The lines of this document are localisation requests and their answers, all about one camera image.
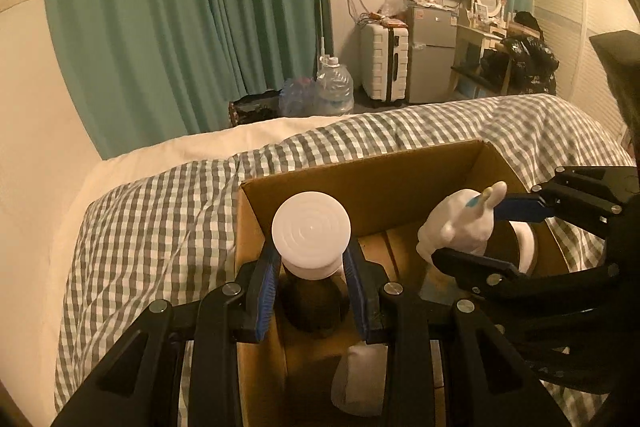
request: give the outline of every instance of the gray checkered fabric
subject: gray checkered fabric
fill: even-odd
[[[56,368],[59,410],[154,299],[180,305],[233,277],[236,194],[242,181],[308,166],[460,140],[492,143],[526,187],[559,165],[633,165],[580,110],[547,95],[489,98],[362,114],[227,160],[178,166],[123,185],[89,206],[68,276]],[[557,219],[571,270],[596,266],[602,244]],[[186,425],[190,356],[180,415]],[[574,426],[603,397],[549,387]]]

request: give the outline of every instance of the black bag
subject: black bag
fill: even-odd
[[[501,41],[507,53],[487,51],[480,65],[482,73],[492,84],[500,86],[513,59],[510,94],[556,94],[555,72],[560,62],[540,39],[531,36],[507,37]]]
[[[517,12],[515,17],[513,18],[513,22],[522,24],[527,28],[531,28],[532,30],[537,31],[540,34],[540,40],[543,42],[545,41],[545,35],[542,32],[542,28],[538,24],[538,19],[536,19],[533,15],[531,15],[531,13]]]

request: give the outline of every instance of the blue gripper pad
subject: blue gripper pad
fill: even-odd
[[[273,241],[267,239],[246,292],[245,309],[248,320],[245,321],[245,325],[250,331],[246,331],[245,327],[244,333],[249,333],[254,343],[260,343],[269,330],[281,262]]]
[[[496,221],[540,223],[547,217],[554,217],[554,211],[536,194],[508,194],[494,208]]]
[[[351,237],[342,254],[342,267],[360,338],[368,344],[384,342],[378,292],[388,282],[385,269],[366,261],[356,237]]]

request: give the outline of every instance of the silver refrigerator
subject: silver refrigerator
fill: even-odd
[[[458,16],[439,8],[409,10],[409,103],[447,102]]]

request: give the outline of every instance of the box flap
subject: box flap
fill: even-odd
[[[255,218],[254,210],[243,188],[240,187],[236,223],[236,273],[244,263],[258,259],[263,244],[264,235]]]
[[[436,204],[462,185],[481,146],[470,140],[370,156],[255,178],[244,182],[242,190],[264,234],[270,233],[273,216],[284,201],[316,190],[340,201],[351,230],[360,237],[425,220]],[[399,193],[405,194],[401,203]]]

